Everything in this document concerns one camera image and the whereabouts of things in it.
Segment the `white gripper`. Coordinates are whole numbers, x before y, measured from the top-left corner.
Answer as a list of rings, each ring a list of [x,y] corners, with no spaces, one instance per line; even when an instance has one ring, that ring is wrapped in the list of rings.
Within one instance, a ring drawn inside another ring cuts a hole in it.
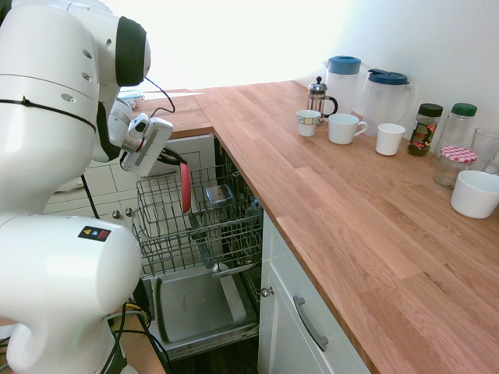
[[[151,117],[145,125],[145,119],[139,116],[130,125],[130,146],[125,148],[127,154],[122,168],[140,177],[147,177],[157,160],[164,164],[187,164],[182,156],[165,147],[173,133],[173,124],[162,118]]]

